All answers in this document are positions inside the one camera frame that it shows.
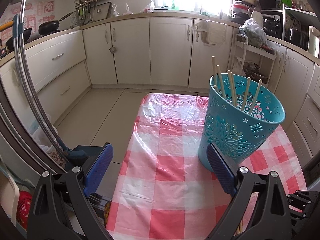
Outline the cream kitchen cabinets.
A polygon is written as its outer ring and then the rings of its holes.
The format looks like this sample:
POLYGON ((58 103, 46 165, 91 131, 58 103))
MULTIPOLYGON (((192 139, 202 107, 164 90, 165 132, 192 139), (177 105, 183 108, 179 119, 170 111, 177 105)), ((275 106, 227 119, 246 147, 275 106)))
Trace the cream kitchen cabinets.
POLYGON ((57 32, 28 41, 28 68, 44 111, 58 124, 90 86, 160 86, 207 90, 212 63, 221 72, 244 71, 249 55, 263 62, 263 86, 285 108, 285 129, 297 125, 308 153, 297 148, 302 165, 319 153, 319 65, 282 42, 271 52, 249 44, 238 29, 223 25, 219 44, 204 43, 200 21, 141 17, 57 32))

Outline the teal perforated plastic basket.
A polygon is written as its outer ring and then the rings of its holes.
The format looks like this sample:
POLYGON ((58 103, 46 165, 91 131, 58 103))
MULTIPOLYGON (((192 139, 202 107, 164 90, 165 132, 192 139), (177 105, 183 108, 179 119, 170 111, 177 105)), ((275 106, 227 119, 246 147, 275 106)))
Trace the teal perforated plastic basket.
POLYGON ((258 83, 251 80, 244 111, 241 110, 247 78, 234 75, 238 106, 232 104, 228 74, 222 73, 226 99, 222 97, 217 75, 217 93, 213 87, 213 76, 209 80, 209 98, 204 128, 198 149, 202 165, 211 170, 207 159, 207 146, 214 143, 219 150, 239 164, 256 151, 285 120, 285 110, 278 98, 261 85, 260 92, 249 115, 258 83))

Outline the white shelf rack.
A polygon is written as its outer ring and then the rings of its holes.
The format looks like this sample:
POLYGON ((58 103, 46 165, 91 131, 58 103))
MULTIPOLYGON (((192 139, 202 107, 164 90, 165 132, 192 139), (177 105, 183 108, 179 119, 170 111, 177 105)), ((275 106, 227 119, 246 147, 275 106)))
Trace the white shelf rack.
POLYGON ((227 69, 243 76, 255 72, 254 77, 262 79, 263 85, 268 87, 277 55, 274 49, 266 49, 248 44, 248 37, 243 34, 235 34, 227 69))

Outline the red white checkered tablecloth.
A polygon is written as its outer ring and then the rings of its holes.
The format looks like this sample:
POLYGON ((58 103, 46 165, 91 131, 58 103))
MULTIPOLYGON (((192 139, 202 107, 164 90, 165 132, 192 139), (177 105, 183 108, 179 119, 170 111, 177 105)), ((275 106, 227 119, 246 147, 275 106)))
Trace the red white checkered tablecloth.
POLYGON ((114 191, 115 239, 205 239, 231 198, 198 158, 208 98, 146 95, 114 191))

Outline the red patterned bag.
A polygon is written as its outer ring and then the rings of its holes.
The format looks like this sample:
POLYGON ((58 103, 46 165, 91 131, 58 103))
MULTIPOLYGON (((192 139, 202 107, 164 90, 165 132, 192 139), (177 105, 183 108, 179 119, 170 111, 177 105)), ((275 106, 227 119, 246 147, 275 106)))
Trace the red patterned bag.
POLYGON ((29 192, 20 191, 20 196, 17 205, 16 220, 24 229, 27 229, 32 199, 33 197, 29 192))

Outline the black frying pan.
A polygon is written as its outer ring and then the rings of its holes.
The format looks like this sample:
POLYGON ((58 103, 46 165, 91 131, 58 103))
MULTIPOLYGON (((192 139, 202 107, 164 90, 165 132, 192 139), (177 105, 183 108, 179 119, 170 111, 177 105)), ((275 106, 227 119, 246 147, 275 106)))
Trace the black frying pan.
POLYGON ((52 33, 59 32, 60 31, 59 30, 60 22, 69 18, 71 15, 72 15, 72 12, 69 12, 67 15, 63 16, 59 20, 44 22, 43 24, 41 24, 39 26, 39 34, 41 36, 47 36, 52 33))

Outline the metal chair frame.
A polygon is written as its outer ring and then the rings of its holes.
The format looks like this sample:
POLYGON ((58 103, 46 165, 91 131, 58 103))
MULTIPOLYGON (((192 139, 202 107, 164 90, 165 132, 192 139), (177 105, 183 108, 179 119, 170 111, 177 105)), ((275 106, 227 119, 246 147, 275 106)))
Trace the metal chair frame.
POLYGON ((31 74, 29 71, 27 57, 24 46, 24 11, 27 0, 21 1, 20 13, 14 16, 12 26, 12 40, 14 46, 15 64, 18 77, 22 83, 23 91, 27 98, 27 102, 31 108, 37 123, 45 133, 51 144, 57 150, 60 157, 68 161, 68 148, 65 146, 61 138, 56 133, 51 122, 46 115, 37 92, 33 85, 31 74))

